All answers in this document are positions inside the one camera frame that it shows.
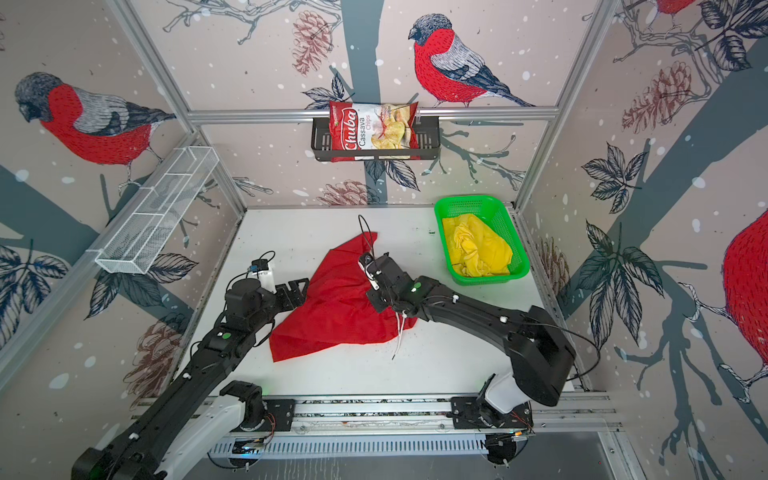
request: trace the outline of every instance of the yellow cloth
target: yellow cloth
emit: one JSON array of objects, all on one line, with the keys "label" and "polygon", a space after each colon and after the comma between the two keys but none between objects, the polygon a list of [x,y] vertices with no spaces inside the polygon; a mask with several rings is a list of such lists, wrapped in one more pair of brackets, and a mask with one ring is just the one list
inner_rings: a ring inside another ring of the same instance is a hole
[{"label": "yellow cloth", "polygon": [[453,269],[461,276],[509,275],[512,249],[474,214],[442,219]]}]

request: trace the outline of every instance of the red and white snack bag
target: red and white snack bag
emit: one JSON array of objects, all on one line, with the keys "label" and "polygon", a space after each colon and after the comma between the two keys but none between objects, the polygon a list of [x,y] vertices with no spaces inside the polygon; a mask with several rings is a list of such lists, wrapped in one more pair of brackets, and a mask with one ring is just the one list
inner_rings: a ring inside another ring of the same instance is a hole
[{"label": "red and white snack bag", "polygon": [[[330,102],[332,150],[388,150],[419,148],[413,119],[419,104],[354,104]],[[388,156],[382,159],[415,159]],[[371,160],[373,157],[334,157],[332,161]]]}]

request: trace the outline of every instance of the green basket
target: green basket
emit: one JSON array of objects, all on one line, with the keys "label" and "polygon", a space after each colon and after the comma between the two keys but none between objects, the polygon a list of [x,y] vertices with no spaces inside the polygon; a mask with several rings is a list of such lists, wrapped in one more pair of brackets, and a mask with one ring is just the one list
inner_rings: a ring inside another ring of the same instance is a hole
[{"label": "green basket", "polygon": [[[509,275],[469,277],[461,276],[453,270],[448,245],[445,244],[445,232],[442,229],[443,218],[458,217],[462,214],[474,214],[486,225],[491,227],[512,248],[512,262],[508,265]],[[525,254],[520,237],[512,226],[507,207],[497,198],[489,195],[467,195],[464,197],[447,197],[435,204],[437,227],[440,229],[440,240],[445,252],[445,264],[459,285],[487,285],[489,283],[505,283],[528,275],[531,263]]]}]

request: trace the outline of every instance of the black shelf basket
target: black shelf basket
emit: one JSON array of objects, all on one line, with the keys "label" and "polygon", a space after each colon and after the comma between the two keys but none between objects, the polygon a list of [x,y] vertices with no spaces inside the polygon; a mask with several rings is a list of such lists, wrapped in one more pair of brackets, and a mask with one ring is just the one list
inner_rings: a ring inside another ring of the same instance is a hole
[{"label": "black shelf basket", "polygon": [[398,160],[381,157],[419,157],[413,160],[435,160],[440,155],[440,118],[420,117],[414,122],[413,131],[419,148],[399,148],[386,150],[331,150],[331,130],[329,118],[312,120],[312,150],[317,161],[331,161],[334,157],[373,157],[373,160]]}]

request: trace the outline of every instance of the white table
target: white table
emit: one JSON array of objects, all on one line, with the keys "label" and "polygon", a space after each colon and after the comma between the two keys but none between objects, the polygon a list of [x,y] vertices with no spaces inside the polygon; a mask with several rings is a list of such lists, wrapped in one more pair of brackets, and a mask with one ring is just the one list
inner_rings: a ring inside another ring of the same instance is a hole
[{"label": "white table", "polygon": [[[275,250],[270,264],[275,283],[311,277],[328,250],[360,233],[358,214],[379,233],[376,254],[389,252],[413,278],[430,276],[459,293],[511,309],[543,306],[531,274],[495,285],[454,283],[431,207],[248,210],[192,343],[213,327],[224,307],[227,282],[244,272],[251,260]],[[278,322],[287,315],[280,314]],[[262,329],[257,338],[268,331],[269,327]],[[278,363],[272,361],[265,343],[252,349],[220,387],[243,380],[261,385],[265,395],[273,396],[463,394],[477,392],[492,373],[510,368],[509,358],[500,350],[451,326],[420,320],[403,335],[394,360],[396,339],[376,345],[339,345]],[[185,353],[180,370],[188,360]]]}]

